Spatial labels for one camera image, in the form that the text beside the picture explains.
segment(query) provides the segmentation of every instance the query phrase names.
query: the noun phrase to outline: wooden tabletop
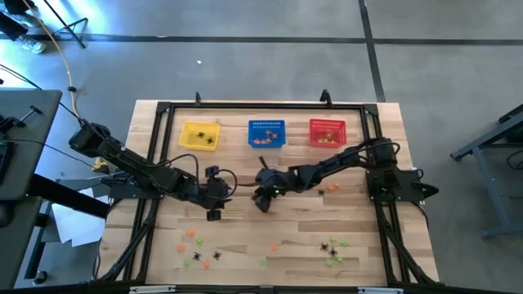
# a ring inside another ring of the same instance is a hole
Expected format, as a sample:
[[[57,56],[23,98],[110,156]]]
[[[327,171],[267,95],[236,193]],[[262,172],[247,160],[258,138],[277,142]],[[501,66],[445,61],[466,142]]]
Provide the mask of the wooden tabletop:
[[[127,147],[147,155],[154,121],[156,100],[139,100],[132,116]],[[400,106],[378,104],[382,132],[401,145],[398,166],[412,167],[409,146],[401,119]],[[339,153],[331,149],[308,145],[310,118],[346,121],[347,145],[363,141],[360,116],[350,110],[285,110],[285,109],[177,109],[172,126],[168,158],[193,153],[199,159],[200,180],[205,167],[218,165],[236,173],[240,183],[253,182],[262,168],[258,157],[263,155],[269,167],[286,170],[288,166],[317,163]],[[281,149],[254,149],[247,144],[248,120],[284,119],[287,144]],[[179,146],[181,127],[186,120],[219,123],[217,150],[188,150]],[[166,119],[159,132],[156,159],[162,144]],[[194,161],[183,158],[176,167],[194,172]],[[232,184],[232,178],[220,174]],[[147,283],[218,284],[218,285],[295,285],[295,286],[384,286],[386,285],[378,225],[373,204],[369,202],[364,181],[364,169],[349,168],[324,179],[323,183],[339,183],[340,189],[325,195],[317,190],[302,194],[288,193],[273,201],[269,213],[260,212],[253,201],[254,188],[239,187],[222,213],[222,220],[206,221],[206,211],[188,202],[166,197],[160,203],[150,255]],[[136,200],[122,201],[109,215],[101,242],[102,275],[118,259],[129,242]],[[405,246],[429,277],[438,275],[427,225],[422,213],[412,203],[398,203],[400,225]],[[186,234],[188,229],[195,236]],[[320,250],[329,238],[344,238],[349,246],[338,243],[335,248],[344,257],[342,265],[325,265],[328,254]],[[198,246],[196,239],[203,245]],[[178,245],[186,247],[178,252]],[[212,258],[215,252],[221,258]],[[202,254],[193,261],[194,252]],[[391,249],[396,277],[400,278],[397,255]],[[266,266],[260,261],[266,257]],[[138,271],[141,247],[136,255]],[[190,266],[184,267],[184,260]],[[209,262],[208,269],[203,267]]]

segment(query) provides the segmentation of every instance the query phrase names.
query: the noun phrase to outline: concrete floor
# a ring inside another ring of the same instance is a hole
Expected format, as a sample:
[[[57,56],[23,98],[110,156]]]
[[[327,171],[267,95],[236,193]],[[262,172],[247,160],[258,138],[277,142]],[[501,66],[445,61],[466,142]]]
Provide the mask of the concrete floor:
[[[89,17],[89,33],[364,37],[358,0],[50,2],[67,22]],[[36,3],[46,23],[58,28]],[[368,0],[367,7],[375,38],[523,38],[519,0]],[[137,99],[192,99],[199,91],[204,99],[317,100],[328,88],[336,101],[376,101],[364,44],[89,42],[85,50],[74,42],[60,45],[80,89],[81,113],[120,140]],[[497,221],[476,164],[449,158],[523,101],[523,47],[379,45],[376,52],[386,100],[400,103],[413,161],[425,170],[427,183],[440,187],[426,206],[440,279],[453,286],[523,292],[523,234],[481,238]],[[67,77],[56,50],[36,56],[0,41],[0,56],[1,63],[40,87],[65,91]],[[6,80],[8,86],[25,87]],[[63,102],[70,105],[67,95]],[[67,147],[76,129],[60,109],[47,143],[78,156]],[[507,172],[503,158],[492,162]],[[49,149],[38,173],[91,175],[81,163]],[[46,285],[89,279],[94,255],[93,245],[48,245],[41,264],[51,275]]]

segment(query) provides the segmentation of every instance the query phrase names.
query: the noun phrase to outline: green toy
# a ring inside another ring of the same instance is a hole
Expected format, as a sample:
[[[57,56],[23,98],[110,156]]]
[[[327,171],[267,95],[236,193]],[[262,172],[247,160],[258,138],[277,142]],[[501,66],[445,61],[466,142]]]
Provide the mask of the green toy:
[[[325,265],[327,265],[327,267],[333,267],[334,261],[329,258],[327,261],[325,261]]]
[[[349,246],[349,243],[345,239],[340,239],[339,242],[340,242],[340,245],[342,245],[342,247]]]

